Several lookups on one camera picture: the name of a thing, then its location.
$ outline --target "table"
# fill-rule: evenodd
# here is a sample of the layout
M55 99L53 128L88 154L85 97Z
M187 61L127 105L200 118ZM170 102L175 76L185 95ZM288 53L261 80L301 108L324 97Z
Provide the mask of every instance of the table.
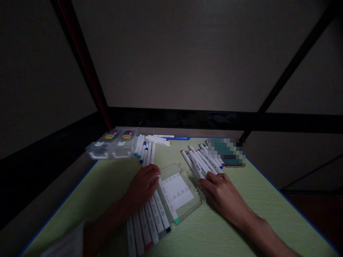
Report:
M161 169L173 163L188 167L180 150L197 147L205 138L174 140L171 147L156 145L155 164ZM224 168L247 204L266 219L275 232L301 256L339 256L331 244L295 207L245 159L244 168ZM141 167L138 158L98 161L24 249L24 256L37 256L53 241L82 220L96 219L118 200ZM101 256L127 252L126 226L112 236ZM203 204L145 256L256 256L261 252L233 228L210 205Z

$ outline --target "sleeve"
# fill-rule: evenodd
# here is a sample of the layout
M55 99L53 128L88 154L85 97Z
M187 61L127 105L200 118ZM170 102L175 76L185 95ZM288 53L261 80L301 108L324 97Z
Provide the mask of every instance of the sleeve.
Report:
M87 221L81 222L69 234L64 236L42 253L41 257L82 257L83 256L83 229Z

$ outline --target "left hand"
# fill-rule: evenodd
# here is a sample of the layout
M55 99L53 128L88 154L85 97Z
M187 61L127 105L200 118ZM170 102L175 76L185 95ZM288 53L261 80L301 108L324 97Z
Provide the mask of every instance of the left hand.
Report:
M158 186L157 177L150 187L150 181L160 175L160 169L154 164L141 168L131 181L129 188L120 200L120 205L127 211L129 217L142 208L153 196Z

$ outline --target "plastic storage box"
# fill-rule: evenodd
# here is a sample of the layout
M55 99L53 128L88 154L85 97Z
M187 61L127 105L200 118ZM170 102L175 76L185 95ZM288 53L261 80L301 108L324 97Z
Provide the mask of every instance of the plastic storage box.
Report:
M135 151L136 138L136 128L125 129L121 137L117 138L114 143L113 157L115 159L131 158Z
M113 159L114 145L124 133L123 128L115 128L104 134L97 142L92 142L86 147L86 152L93 160Z
M115 128L87 146L86 152L93 160L130 158L134 152L136 138L135 128Z

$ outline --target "white marker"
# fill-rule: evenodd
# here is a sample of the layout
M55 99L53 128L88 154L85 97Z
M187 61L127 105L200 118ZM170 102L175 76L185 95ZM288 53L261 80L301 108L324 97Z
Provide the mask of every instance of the white marker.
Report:
M201 148L202 150L206 151L206 148L204 147L203 144L199 144L199 146L200 146L200 148Z
M155 141L155 142L161 142L161 143L166 143L166 144L170 144L170 141L166 141L166 140L163 140L161 137L149 137L149 136L145 136L145 139L149 139L149 140L152 140L152 141Z
M163 194L163 197L165 199L165 202L167 203L168 205L168 208L169 208L169 212L171 213L171 216L173 217L173 220L175 222L175 224L178 224L180 222L179 220L179 216L178 214L176 213L176 210L175 208L173 207L173 204L172 204L172 201L170 200L167 192L165 191L164 189L164 186L163 186L163 182L162 182L162 179L160 177L160 179L158 180L158 186L160 187L161 191L162 191L162 194Z
M145 165L146 165L146 166L148 166L148 165L150 164L152 144L153 144L152 142L149 142L148 156L147 156L146 162L145 162Z
M169 146L169 147L171 147L171 145L172 145L171 143L168 143L168 141L165 141L165 143L163 143L163 142L156 141L154 139L149 139L149 142L155 142L156 144Z
M203 154L203 156L208 160L208 162L210 163L210 164L212 164L212 167L214 167L214 169L215 169L215 171L217 172L217 173L223 173L222 172L222 170L219 168L219 166L218 166L218 164L215 162L215 160L213 160L213 158L211 158L211 157L209 157L208 155L207 155L207 153L205 153L205 151L204 150L200 150L200 152Z
M190 150L188 151L191 161L193 162L193 165L198 170L199 177L206 178L206 171L202 168L202 166L199 164L198 159L195 157L193 152Z
M169 233L171 231L170 224L169 224L167 215L165 213L165 210L163 208L163 205L162 205L162 202L161 202L160 196L158 195L157 190L155 191L153 197L155 197L157 209L158 209L158 212L160 213L164 229L167 231L167 233Z
M144 152L143 151L143 144L144 144L144 142L145 142L145 139L144 139L144 135L142 136L142 141L140 142L140 144L139 144L139 149L138 149L138 158L140 158L141 157L141 155L142 155L142 153Z
M140 218L140 224L142 225L145 249L149 250L152 246L152 243L151 243L151 237L150 237L150 233L149 233L149 225L148 225L148 221L146 220L144 207L142 207L139 210L139 218Z
M140 145L140 143L142 141L142 137L143 137L143 135L140 134L138 139L137 139L135 153L133 154L134 156L138 156L139 145Z
M156 224L157 232L160 235L160 237L163 237L164 234L165 234L164 227L163 227L163 224L162 224L162 219L161 219L160 213L158 212L158 207L157 207L157 204L156 204L154 196L152 196L152 198L149 200L149 204L150 204L151 210L153 212L153 216L154 216L154 221L155 221L155 224Z
M149 152L149 145L146 145L146 148L144 150L144 159L143 159L143 165L142 165L143 168L146 166L146 158L148 157L148 152Z
M222 164L218 161L218 158L213 158L215 160L215 162L218 164L219 168L222 170L223 166Z
M175 136L170 136L170 135L153 135L155 137L170 137L170 138L173 138Z
M168 139L163 138L163 137L155 137L153 135L148 135L148 137L150 137L151 139L155 138L155 139L158 139L158 140L168 141Z
M144 243L143 243L142 230L140 228L138 212L136 212L133 215L133 226L134 226L134 229L135 229L135 239L136 239L137 253L138 253L138 256L142 256L144 254Z
M207 165L204 163L204 161L201 159L200 155L198 154L197 151L194 150L194 148L192 146L188 146L189 149L192 150L193 154L195 155L195 157L198 159L198 163L202 166L202 168L207 172L210 171L210 169L207 167Z
M219 158L219 161L222 163L222 166L225 167L226 164L221 158Z
M156 143L153 142L153 146L151 148L150 164L155 163L155 147L156 147Z
M158 243L158 233L157 233L157 230L156 230L156 225L155 225L153 213L151 211L151 207L150 207L150 203L149 202L147 202L144 205L144 209L145 209L146 218L147 218L148 224L149 224L149 230L150 230L151 238L153 239L153 242L154 242L154 245L155 245L155 244Z
M143 148L144 149L142 149L142 155L140 157L139 163L143 163L144 162L144 154L145 154L145 148L146 148L146 141L144 141L144 143L143 143Z
M186 152L184 150L181 151L182 156L185 158L188 166L190 167L190 169L192 170L192 172L194 173L194 175L196 176L196 178L199 180L202 177L199 176L198 170L194 167L194 165L192 164L192 162L190 161L190 159L188 158Z
M204 163L207 165L207 167L210 169L210 171L214 174L217 175L218 173L215 171L215 169L212 167L212 165L206 160L206 158L203 156L199 150L197 150L197 153L200 155L201 159L204 161Z
M132 216L126 222L126 228L128 230L129 257L136 257L136 244L135 244L135 234L133 231Z

